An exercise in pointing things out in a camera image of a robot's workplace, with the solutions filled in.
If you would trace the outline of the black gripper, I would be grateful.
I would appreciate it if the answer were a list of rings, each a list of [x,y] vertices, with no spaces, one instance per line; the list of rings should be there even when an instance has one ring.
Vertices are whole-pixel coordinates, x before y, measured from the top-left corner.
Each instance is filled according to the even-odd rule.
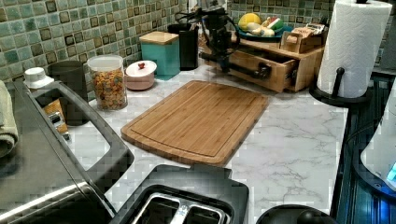
[[[206,29],[209,31],[208,46],[212,54],[219,58],[219,65],[223,73],[230,71],[230,63],[227,58],[232,47],[232,33],[228,29],[233,21],[226,14],[209,14],[206,18]]]

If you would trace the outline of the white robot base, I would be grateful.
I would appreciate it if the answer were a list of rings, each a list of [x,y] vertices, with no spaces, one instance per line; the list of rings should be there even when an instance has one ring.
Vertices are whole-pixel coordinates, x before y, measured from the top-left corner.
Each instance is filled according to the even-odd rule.
[[[371,191],[395,200],[395,79],[375,77],[358,109],[354,169]]]

